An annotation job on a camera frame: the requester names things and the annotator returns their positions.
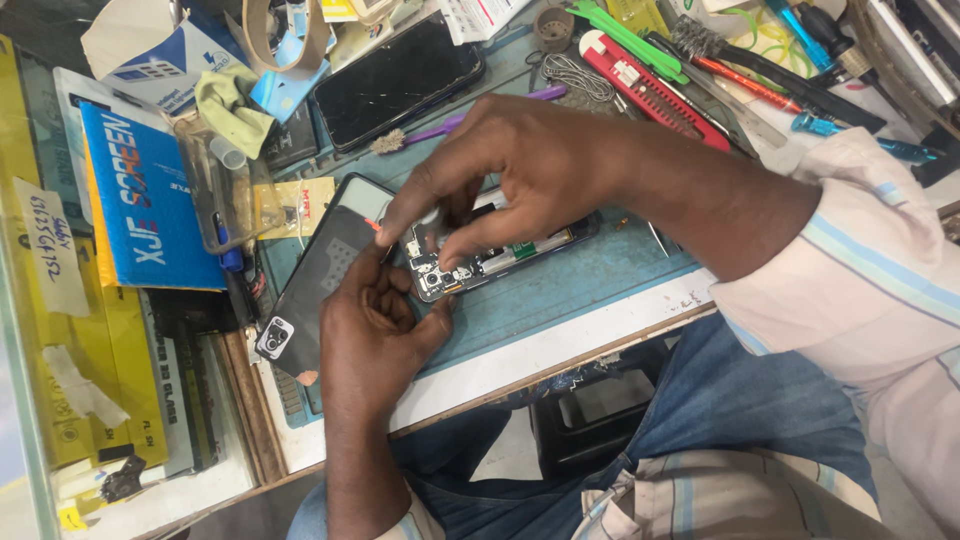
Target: hand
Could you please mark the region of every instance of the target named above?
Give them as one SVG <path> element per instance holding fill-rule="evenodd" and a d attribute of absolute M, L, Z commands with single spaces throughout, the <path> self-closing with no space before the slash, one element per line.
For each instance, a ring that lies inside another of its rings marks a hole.
<path fill-rule="evenodd" d="M 320 305 L 320 385 L 328 423 L 386 423 L 453 330 L 452 296 L 438 300 L 417 324 L 402 296 L 414 292 L 410 272 L 381 264 L 386 253 L 371 242 Z"/>
<path fill-rule="evenodd" d="M 443 270 L 460 257 L 547 237 L 607 203 L 622 202 L 633 172 L 625 165 L 636 153 L 640 124 L 523 97 L 484 96 L 413 170 L 387 208 L 376 242 L 393 244 L 442 198 L 461 222 L 454 225 L 462 225 L 484 176 L 494 172 L 502 173 L 510 207 L 451 234 L 440 252 Z"/>

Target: jeans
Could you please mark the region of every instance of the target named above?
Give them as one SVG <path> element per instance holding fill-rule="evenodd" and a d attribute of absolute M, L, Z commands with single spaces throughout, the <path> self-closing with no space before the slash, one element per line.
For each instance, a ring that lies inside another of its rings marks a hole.
<path fill-rule="evenodd" d="M 470 482 L 509 417 L 474 409 L 392 443 L 447 540 L 565 540 L 583 520 L 584 489 L 607 489 L 639 459 L 683 450 L 763 448 L 804 457 L 844 473 L 876 499 L 866 441 L 840 385 L 795 352 L 752 356 L 719 314 L 684 328 L 634 438 L 601 471 L 562 481 Z M 321 483 L 300 505 L 287 540 L 325 538 Z"/>

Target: striped shirt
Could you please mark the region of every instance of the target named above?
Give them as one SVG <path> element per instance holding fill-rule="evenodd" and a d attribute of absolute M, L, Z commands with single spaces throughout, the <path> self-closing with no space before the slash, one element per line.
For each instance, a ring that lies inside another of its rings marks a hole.
<path fill-rule="evenodd" d="M 862 128 L 809 151 L 794 177 L 823 187 L 810 221 L 764 266 L 710 294 L 753 354 L 797 350 L 854 387 L 871 438 L 926 509 L 960 530 L 960 248 Z M 380 538 L 444 538 L 413 499 Z M 581 499 L 577 540 L 894 537 L 845 475 L 770 452 L 643 459 Z"/>

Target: orange screwdriver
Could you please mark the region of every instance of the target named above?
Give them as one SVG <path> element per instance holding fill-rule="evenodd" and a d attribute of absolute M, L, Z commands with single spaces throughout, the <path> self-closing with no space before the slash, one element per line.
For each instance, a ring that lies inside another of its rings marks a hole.
<path fill-rule="evenodd" d="M 757 81 L 754 81 L 753 79 L 740 75 L 719 61 L 703 57 L 693 57 L 690 59 L 690 61 L 695 65 L 704 68 L 710 73 L 720 75 L 725 79 L 730 79 L 731 81 L 738 83 L 739 85 L 743 86 L 743 89 L 776 107 L 777 109 L 786 110 L 787 112 L 791 112 L 793 114 L 800 114 L 804 111 L 804 109 L 797 105 L 797 102 L 793 101 L 792 99 L 777 92 L 776 90 L 770 89 L 758 83 Z"/>

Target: cracked phone screen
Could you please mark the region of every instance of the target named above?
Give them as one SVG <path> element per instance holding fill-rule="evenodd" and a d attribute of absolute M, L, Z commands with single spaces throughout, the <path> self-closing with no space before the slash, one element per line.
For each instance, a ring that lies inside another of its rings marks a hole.
<path fill-rule="evenodd" d="M 440 12 L 320 82 L 314 98 L 334 147 L 349 152 L 483 72 L 471 44 L 454 46 Z"/>

